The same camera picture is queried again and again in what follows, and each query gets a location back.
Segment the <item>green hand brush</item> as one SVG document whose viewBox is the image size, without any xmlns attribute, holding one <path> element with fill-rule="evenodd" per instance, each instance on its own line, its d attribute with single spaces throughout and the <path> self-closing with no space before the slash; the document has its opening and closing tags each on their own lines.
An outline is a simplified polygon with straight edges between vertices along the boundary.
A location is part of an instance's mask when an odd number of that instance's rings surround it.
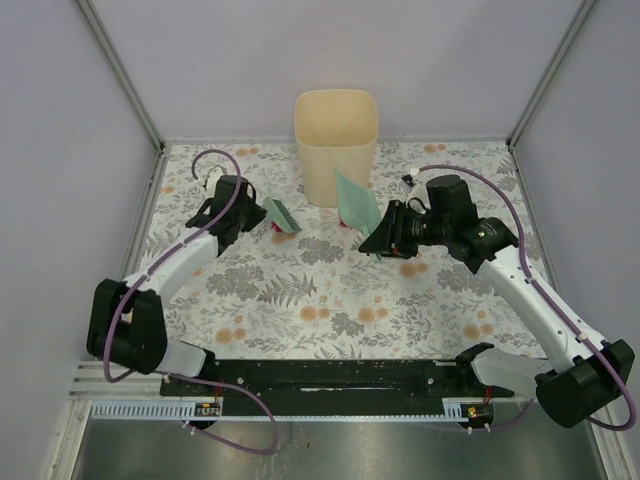
<svg viewBox="0 0 640 480">
<path fill-rule="evenodd" d="M 280 200 L 266 197 L 263 208 L 266 210 L 267 217 L 271 224 L 274 225 L 279 232 L 295 234 L 301 231 L 298 222 Z"/>
</svg>

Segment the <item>green dustpan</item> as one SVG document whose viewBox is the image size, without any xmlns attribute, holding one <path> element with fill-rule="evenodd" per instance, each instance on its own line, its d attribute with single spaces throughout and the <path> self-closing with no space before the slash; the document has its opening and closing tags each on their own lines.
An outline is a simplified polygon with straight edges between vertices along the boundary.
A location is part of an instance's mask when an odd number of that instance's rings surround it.
<svg viewBox="0 0 640 480">
<path fill-rule="evenodd" d="M 382 220 L 375 194 L 350 180 L 338 168 L 334 173 L 339 217 L 365 240 Z"/>
</svg>

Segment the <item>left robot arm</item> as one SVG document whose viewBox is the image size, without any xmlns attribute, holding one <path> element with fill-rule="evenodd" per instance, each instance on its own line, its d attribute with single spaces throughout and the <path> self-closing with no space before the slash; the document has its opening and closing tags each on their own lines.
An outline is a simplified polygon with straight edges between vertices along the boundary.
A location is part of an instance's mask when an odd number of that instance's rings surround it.
<svg viewBox="0 0 640 480">
<path fill-rule="evenodd" d="M 217 382 L 208 352 L 168 338 L 164 310 L 206 264 L 266 216 L 253 185 L 244 177 L 221 176 L 214 195 L 189 219 L 180 236 L 146 270 L 96 287 L 87 334 L 87 352 L 141 374 L 182 376 L 192 393 L 205 395 Z"/>
</svg>

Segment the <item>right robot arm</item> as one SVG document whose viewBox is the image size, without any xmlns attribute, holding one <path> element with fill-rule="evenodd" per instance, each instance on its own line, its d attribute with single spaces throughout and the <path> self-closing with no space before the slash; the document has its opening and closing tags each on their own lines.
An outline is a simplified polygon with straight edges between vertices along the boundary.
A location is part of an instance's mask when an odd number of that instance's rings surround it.
<svg viewBox="0 0 640 480">
<path fill-rule="evenodd" d="M 477 278 L 489 284 L 533 334 L 546 357 L 537 360 L 478 345 L 458 356 L 457 388 L 469 396 L 500 387 L 535 400 L 558 425 L 587 420 L 618 398 L 629 411 L 619 430 L 631 429 L 638 412 L 627 387 L 635 360 L 623 340 L 610 342 L 590 327 L 528 261 L 521 226 L 510 230 L 494 217 L 482 218 L 471 199 L 463 168 L 430 179 L 423 196 L 392 200 L 359 250 L 411 258 L 421 246 L 442 246 Z"/>
</svg>

